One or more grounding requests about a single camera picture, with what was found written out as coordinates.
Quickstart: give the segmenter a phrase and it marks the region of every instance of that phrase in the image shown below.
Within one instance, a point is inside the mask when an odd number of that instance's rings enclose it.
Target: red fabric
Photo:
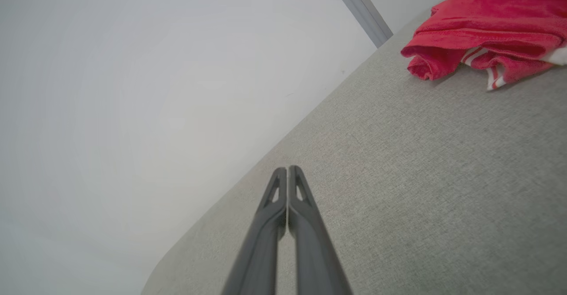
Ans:
[[[446,0],[401,54],[415,56],[411,74],[433,80],[455,71],[468,49],[484,47],[471,66],[503,65],[511,83],[550,68],[539,59],[566,44],[567,0]]]

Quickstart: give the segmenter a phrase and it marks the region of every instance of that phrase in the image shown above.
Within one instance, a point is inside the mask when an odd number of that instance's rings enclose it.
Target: textured gray fabric surface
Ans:
[[[567,294],[567,69],[486,92],[486,72],[412,77],[422,14],[176,243],[142,294],[218,294],[272,171],[306,174],[352,290]],[[280,242],[278,294],[295,294]]]

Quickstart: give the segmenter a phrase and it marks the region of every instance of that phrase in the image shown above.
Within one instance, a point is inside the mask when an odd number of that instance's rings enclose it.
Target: red garment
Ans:
[[[432,80],[469,60],[492,72],[494,89],[549,69],[540,59],[565,45],[567,0],[446,0],[431,9],[401,54],[415,56],[411,74]]]

